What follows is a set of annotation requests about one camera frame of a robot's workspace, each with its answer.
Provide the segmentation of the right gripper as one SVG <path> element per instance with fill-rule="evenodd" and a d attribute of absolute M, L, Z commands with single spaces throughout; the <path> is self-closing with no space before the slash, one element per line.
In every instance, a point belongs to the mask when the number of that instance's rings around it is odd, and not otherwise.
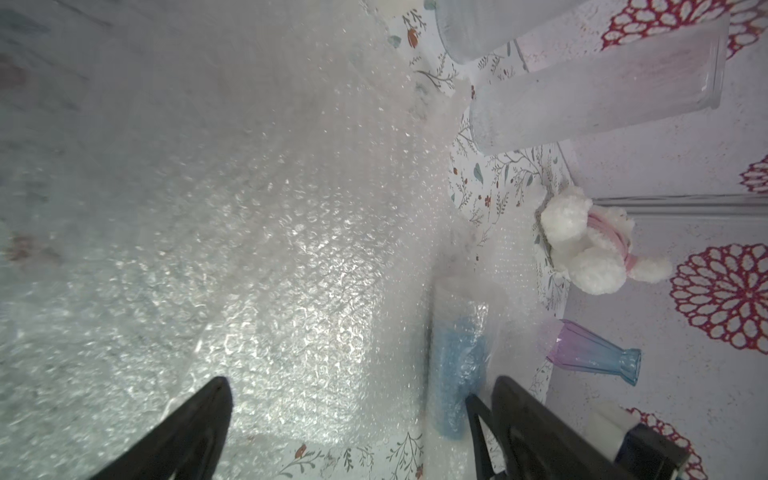
<path fill-rule="evenodd" d="M 475 394 L 465 399 L 477 480 L 507 480 L 506 468 L 494 470 L 483 426 L 492 429 L 491 410 Z M 685 470 L 690 453 L 643 423 L 629 430 L 614 463 L 640 480 L 674 480 Z"/>

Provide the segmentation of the bubble item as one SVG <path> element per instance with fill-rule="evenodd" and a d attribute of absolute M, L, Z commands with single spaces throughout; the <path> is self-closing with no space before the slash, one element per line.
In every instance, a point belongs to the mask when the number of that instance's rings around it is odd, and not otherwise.
<path fill-rule="evenodd" d="M 474 477 L 466 398 L 484 394 L 503 312 L 492 282 L 469 276 L 436 280 L 423 436 L 425 479 Z"/>
<path fill-rule="evenodd" d="M 369 1 L 1 5 L 1 452 L 412 424 L 463 110 Z"/>

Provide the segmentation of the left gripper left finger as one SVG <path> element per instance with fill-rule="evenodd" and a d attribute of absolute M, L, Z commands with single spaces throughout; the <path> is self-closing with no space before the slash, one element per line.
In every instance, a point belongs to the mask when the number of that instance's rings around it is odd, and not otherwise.
<path fill-rule="evenodd" d="M 95 479 L 204 479 L 213 477 L 233 411 L 227 378 L 212 378 Z"/>

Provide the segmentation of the cream ribbed ceramic vase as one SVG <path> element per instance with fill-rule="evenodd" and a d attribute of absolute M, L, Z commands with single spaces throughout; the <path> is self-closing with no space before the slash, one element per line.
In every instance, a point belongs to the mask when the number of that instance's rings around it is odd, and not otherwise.
<path fill-rule="evenodd" d="M 368 0 L 367 5 L 372 7 L 380 16 L 389 19 L 405 15 L 411 10 L 423 5 L 422 0 Z"/>

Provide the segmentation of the purple blue glass vase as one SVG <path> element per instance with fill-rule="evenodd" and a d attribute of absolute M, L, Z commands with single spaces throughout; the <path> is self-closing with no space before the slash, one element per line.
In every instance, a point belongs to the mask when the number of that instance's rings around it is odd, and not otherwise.
<path fill-rule="evenodd" d="M 620 377 L 636 386 L 640 376 L 642 351 L 624 349 L 582 325 L 559 320 L 554 337 L 543 344 L 545 358 L 568 371 Z"/>

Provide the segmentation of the bubble purple vase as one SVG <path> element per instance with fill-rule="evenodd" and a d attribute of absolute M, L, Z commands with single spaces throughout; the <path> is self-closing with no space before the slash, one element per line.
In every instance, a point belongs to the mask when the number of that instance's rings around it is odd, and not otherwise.
<path fill-rule="evenodd" d="M 546 400 L 553 365 L 546 349 L 556 336 L 568 288 L 549 266 L 548 244 L 538 214 L 546 193 L 522 203 L 499 191 L 491 207 L 471 216 L 474 286 L 489 304 L 487 388 L 500 376 L 515 380 L 540 402 Z"/>

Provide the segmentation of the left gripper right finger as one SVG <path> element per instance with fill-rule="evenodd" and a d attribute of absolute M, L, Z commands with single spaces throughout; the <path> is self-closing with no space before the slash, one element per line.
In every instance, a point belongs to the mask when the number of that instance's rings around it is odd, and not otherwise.
<path fill-rule="evenodd" d="M 504 470 L 497 479 L 630 479 L 510 377 L 491 395 L 491 431 Z"/>

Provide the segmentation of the bubble item front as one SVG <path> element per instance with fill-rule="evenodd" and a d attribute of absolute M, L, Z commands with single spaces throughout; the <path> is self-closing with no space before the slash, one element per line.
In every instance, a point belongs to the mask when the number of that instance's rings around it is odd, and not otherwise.
<path fill-rule="evenodd" d="M 474 477 L 466 398 L 484 394 L 503 312 L 492 282 L 469 276 L 436 280 L 423 436 L 425 479 Z"/>

